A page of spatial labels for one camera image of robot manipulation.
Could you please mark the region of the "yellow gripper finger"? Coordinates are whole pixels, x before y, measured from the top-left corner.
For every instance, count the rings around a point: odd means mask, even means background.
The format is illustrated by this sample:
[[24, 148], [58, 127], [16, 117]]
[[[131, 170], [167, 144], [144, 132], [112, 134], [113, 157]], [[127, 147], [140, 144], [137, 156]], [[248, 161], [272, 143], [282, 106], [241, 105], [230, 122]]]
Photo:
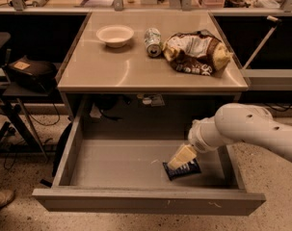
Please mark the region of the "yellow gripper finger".
[[168, 161], [167, 166], [172, 170], [176, 170], [196, 157], [197, 151], [190, 144], [181, 144]]

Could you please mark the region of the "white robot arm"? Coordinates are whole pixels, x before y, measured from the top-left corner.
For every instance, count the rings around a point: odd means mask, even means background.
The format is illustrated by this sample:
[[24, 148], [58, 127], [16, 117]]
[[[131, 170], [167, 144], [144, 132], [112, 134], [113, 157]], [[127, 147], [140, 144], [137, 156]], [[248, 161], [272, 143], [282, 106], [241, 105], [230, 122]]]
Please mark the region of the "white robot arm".
[[237, 142], [269, 149], [292, 163], [292, 126], [274, 121], [263, 107], [229, 103], [212, 117], [192, 122], [188, 144], [178, 147], [167, 167], [179, 169], [192, 162], [199, 153], [212, 152]]

